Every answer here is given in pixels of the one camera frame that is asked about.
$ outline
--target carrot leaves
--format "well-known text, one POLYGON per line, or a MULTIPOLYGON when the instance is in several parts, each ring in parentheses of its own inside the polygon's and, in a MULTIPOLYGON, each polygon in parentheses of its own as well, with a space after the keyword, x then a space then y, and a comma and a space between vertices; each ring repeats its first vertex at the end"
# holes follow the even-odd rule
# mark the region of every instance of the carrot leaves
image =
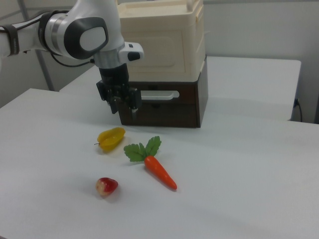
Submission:
POLYGON ((131 162, 140 162, 144 161, 144 159, 149 155, 155 156, 160 144, 160 137, 155 136, 149 140, 146 147, 144 147, 141 143, 130 144, 124 147, 124 152, 131 162))

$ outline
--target white handle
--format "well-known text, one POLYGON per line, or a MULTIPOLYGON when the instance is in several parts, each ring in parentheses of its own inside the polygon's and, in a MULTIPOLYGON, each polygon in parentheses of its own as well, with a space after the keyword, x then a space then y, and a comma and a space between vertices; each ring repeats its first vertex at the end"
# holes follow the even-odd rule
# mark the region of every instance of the white handle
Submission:
POLYGON ((142 100, 169 101, 179 97, 178 91, 141 91, 142 100))

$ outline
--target red strawberry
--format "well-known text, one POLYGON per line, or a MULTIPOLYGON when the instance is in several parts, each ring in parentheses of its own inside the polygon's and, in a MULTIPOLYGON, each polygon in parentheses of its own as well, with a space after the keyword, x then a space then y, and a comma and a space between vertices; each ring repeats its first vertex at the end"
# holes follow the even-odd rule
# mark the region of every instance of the red strawberry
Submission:
POLYGON ((111 178, 100 178, 95 185, 96 190, 101 196, 107 196, 114 192, 119 183, 111 178))

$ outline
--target black cable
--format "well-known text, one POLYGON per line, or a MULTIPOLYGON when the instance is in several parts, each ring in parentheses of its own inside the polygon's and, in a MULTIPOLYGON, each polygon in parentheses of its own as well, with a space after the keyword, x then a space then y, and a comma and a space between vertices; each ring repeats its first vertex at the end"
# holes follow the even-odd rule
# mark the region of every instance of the black cable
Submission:
POLYGON ((301 110, 301 106, 300 106, 300 103, 299 103, 299 99, 295 99, 295 101, 294 101, 294 106, 293 106, 293 108, 295 108, 296 106, 299 107, 300 122, 302 122, 302 121, 303 121, 303 112, 302 112, 302 110, 301 110))
MULTIPOLYGON (((62 11, 59 11, 59 12, 57 12, 57 13, 67 13, 67 12, 68 12, 68 11, 66 11, 66 10, 62 10, 62 11)), ((41 14, 39 14, 38 16, 36 16, 36 17, 34 17, 34 18, 37 18, 37 17, 41 16, 42 14, 44 14, 44 12, 42 12, 41 14)), ((23 29, 23 28, 26 28, 26 27, 28 27, 28 26, 31 26, 32 24, 35 24, 35 23, 37 23, 38 21, 40 21, 40 19, 41 19, 41 18, 39 17, 37 20, 31 21, 31 22, 29 22, 29 23, 26 24, 26 25, 17 27, 16 29, 17 29, 17 30, 21 30, 21 29, 23 29)), ((14 24, 12 24, 12 25, 16 25, 16 24, 20 24, 20 23, 24 23, 24 21, 23 21, 23 22, 14 23, 14 24)))
POLYGON ((66 67, 79 67, 79 66, 84 66, 84 65, 89 64, 89 63, 94 63, 94 59, 90 59, 90 61, 81 63, 79 65, 66 65, 66 64, 60 62, 58 59, 56 59, 56 57, 53 54, 51 54, 51 56, 57 63, 59 63, 62 66, 66 66, 66 67))
POLYGON ((299 111, 300 111, 300 122, 303 121, 303 112, 301 111, 301 106, 299 104, 299 101, 297 102, 297 106, 299 107, 299 111))
POLYGON ((26 24, 26 25, 23 25, 23 26, 17 27, 16 29, 17 29, 17 30, 21 30, 21 29, 23 29, 23 28, 26 28, 26 27, 28 27, 28 26, 31 26, 32 24, 37 23, 38 21, 40 21, 40 18, 39 18, 39 19, 37 19, 37 20, 31 21, 31 22, 29 22, 29 23, 28 23, 28 24, 26 24))

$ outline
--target wooden drawer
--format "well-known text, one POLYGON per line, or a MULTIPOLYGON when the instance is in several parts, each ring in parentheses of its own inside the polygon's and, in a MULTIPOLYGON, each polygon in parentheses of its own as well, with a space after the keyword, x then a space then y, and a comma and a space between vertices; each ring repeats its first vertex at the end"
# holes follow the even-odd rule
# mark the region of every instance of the wooden drawer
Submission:
POLYGON ((195 105, 143 102, 136 112, 135 120, 124 103, 118 103, 117 106, 123 125, 197 127, 195 105))

